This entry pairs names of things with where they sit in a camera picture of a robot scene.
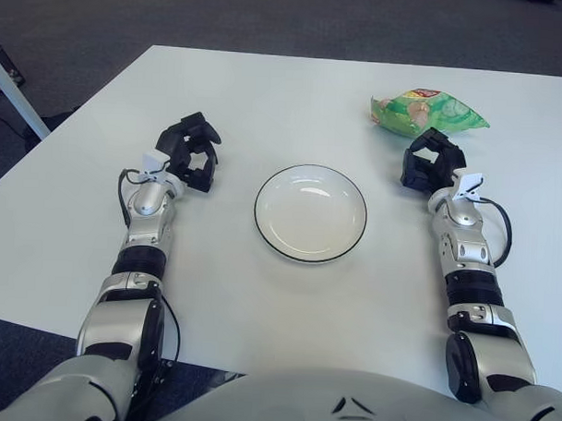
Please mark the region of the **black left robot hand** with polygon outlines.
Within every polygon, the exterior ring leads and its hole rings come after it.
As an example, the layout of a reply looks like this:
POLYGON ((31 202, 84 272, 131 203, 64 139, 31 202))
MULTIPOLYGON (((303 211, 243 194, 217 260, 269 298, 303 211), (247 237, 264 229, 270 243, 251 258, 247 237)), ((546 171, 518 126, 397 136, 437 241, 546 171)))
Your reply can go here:
POLYGON ((218 164, 213 144, 221 144, 220 136, 205 116, 197 112, 166 128, 158 138, 156 150, 169 156, 169 174, 192 189, 208 193, 218 164), (191 156, 199 154, 206 154, 203 167, 190 168, 191 156))

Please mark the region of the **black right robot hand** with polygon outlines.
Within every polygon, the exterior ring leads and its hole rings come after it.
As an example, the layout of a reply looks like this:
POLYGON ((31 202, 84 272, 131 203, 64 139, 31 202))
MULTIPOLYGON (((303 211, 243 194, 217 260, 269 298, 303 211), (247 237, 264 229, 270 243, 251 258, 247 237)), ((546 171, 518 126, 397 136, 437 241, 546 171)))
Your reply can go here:
POLYGON ((433 194, 440 188, 453 186, 452 174, 465 167, 463 151, 441 131, 430 127, 404 152, 401 183, 410 189, 433 194), (416 155, 422 149, 436 153, 437 157, 429 161, 416 155))

